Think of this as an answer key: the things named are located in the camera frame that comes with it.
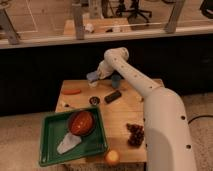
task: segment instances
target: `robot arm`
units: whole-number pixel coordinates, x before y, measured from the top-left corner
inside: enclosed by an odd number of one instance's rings
[[[196,171],[181,98],[129,65],[126,48],[109,49],[98,67],[103,79],[117,70],[144,98],[148,171]]]

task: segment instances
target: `wooden tabletop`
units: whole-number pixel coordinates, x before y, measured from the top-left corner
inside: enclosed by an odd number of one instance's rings
[[[162,80],[155,80],[163,85]],[[104,102],[104,97],[115,91],[110,80],[101,80],[97,87],[92,88],[88,85],[87,80],[65,80],[61,90],[66,89],[81,89],[82,92],[76,95],[63,95],[60,93],[56,112],[70,110],[70,108],[61,105],[62,101],[74,108],[85,108],[90,106],[90,97],[99,97],[101,99],[99,107],[109,149],[115,149],[120,153],[121,162],[146,162],[145,143],[143,142],[139,148],[131,147],[127,143],[130,133],[126,129],[126,123],[143,125],[143,101],[141,100],[142,97],[125,80],[121,81],[119,87],[122,97],[110,104]],[[70,162],[83,164],[103,161],[103,155],[97,155]]]
[[[94,33],[106,33],[115,24],[119,25],[122,32],[130,32],[131,27],[126,18],[107,18],[107,19],[83,19],[84,26],[88,23],[94,26]],[[73,20],[67,20],[64,27],[64,35],[75,35]]]

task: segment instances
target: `green tray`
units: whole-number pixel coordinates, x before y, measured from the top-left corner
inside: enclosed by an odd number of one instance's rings
[[[64,154],[58,154],[57,147],[68,132],[67,121],[70,115],[80,110],[90,111],[95,119],[95,128],[91,134],[82,137],[82,142]],[[107,141],[100,110],[98,107],[77,109],[69,112],[47,116],[43,120],[40,142],[40,166],[63,163],[81,157],[104,153]]]

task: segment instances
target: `floor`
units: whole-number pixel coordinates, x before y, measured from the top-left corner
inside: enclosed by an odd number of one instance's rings
[[[213,93],[182,96],[188,120],[203,114],[213,115]],[[106,165],[63,165],[41,168],[38,165],[42,119],[51,112],[0,118],[0,170],[4,171],[143,171],[141,163]],[[213,119],[200,118],[190,125],[198,171],[213,171]]]
[[[71,0],[12,0],[6,9],[15,30],[21,39],[60,36],[63,34],[67,19],[72,19]],[[186,0],[178,22],[178,26],[212,25],[213,20],[204,17],[199,8],[202,0]],[[118,7],[118,0],[110,0],[108,15],[112,16]],[[131,1],[125,0],[126,8]],[[147,26],[142,17],[129,20],[132,30],[164,28],[173,9],[173,3],[167,4],[162,0],[141,0],[140,8],[153,12],[150,24]],[[83,7],[84,15],[88,7]]]

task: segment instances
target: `white cloth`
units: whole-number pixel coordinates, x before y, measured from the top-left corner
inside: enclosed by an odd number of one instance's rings
[[[59,154],[63,154],[67,152],[68,150],[73,149],[79,143],[81,143],[81,137],[75,136],[71,133],[67,133],[64,136],[64,139],[58,145],[57,151]]]

